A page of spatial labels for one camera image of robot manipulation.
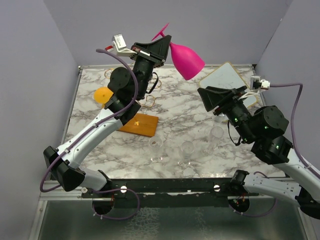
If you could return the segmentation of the pink plastic wine glass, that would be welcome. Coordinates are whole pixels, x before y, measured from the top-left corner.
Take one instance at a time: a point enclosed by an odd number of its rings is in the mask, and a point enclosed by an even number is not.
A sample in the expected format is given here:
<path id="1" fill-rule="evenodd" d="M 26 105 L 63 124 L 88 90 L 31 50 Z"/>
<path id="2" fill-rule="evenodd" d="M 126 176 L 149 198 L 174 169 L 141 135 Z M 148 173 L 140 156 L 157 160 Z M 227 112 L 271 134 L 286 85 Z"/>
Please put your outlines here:
<path id="1" fill-rule="evenodd" d="M 153 38 L 152 41 L 157 37 L 162 38 L 158 40 L 160 43 L 156 43 L 156 46 L 160 50 L 160 55 L 168 55 L 168 49 L 170 48 L 171 59 L 176 70 L 186 80 L 194 78 L 204 67 L 204 60 L 191 48 L 175 44 L 171 41 L 164 40 L 164 47 L 160 46 L 163 39 L 166 37 L 164 34 L 165 29 L 170 23 L 168 22 Z"/>

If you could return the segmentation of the yellow plastic wine glass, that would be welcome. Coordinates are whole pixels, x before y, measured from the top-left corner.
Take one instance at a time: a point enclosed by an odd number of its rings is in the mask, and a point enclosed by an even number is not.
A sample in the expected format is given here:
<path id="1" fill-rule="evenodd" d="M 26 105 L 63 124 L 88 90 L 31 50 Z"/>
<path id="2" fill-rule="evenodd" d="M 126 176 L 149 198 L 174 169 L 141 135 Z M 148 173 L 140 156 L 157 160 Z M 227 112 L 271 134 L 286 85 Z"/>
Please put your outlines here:
<path id="1" fill-rule="evenodd" d="M 114 93 L 108 87 L 103 86 L 94 92 L 93 99 L 101 105 L 101 108 L 104 108 L 105 104 L 110 100 L 113 94 Z"/>

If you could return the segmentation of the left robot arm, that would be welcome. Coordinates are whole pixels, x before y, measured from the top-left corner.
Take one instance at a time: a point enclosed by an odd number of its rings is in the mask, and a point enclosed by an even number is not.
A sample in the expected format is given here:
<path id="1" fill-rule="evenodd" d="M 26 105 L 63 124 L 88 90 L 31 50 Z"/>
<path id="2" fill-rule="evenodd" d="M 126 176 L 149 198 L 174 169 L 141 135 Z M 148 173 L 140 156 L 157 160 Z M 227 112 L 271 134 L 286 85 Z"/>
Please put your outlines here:
<path id="1" fill-rule="evenodd" d="M 44 158 L 51 174 L 66 192 L 77 187 L 92 189 L 97 196 L 106 197 L 111 190 L 110 179 L 101 170 L 80 169 L 82 161 L 106 137 L 126 125 L 140 110 L 139 101 L 150 94 L 148 88 L 154 68 L 162 67 L 167 59 L 171 35 L 150 43 L 134 43 L 127 48 L 122 35 L 113 36 L 111 48 L 96 49 L 122 63 L 115 68 L 107 87 L 111 98 L 98 115 L 76 136 L 57 148 L 48 146 Z"/>

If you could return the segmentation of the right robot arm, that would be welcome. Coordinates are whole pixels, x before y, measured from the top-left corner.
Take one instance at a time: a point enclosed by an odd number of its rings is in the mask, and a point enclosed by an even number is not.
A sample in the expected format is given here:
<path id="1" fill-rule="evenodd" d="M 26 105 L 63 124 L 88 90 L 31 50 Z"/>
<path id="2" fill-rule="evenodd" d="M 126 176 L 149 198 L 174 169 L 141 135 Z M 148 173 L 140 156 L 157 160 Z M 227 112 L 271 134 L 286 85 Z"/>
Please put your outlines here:
<path id="1" fill-rule="evenodd" d="M 284 133 L 290 123 L 275 106 L 263 106 L 251 114 L 243 103 L 246 86 L 223 89 L 198 88 L 207 112 L 220 114 L 239 134 L 242 144 L 252 144 L 251 152 L 262 162 L 280 169 L 293 182 L 276 181 L 237 170 L 229 189 L 236 195 L 256 193 L 292 203 L 314 219 L 320 218 L 320 172 L 300 157 Z"/>

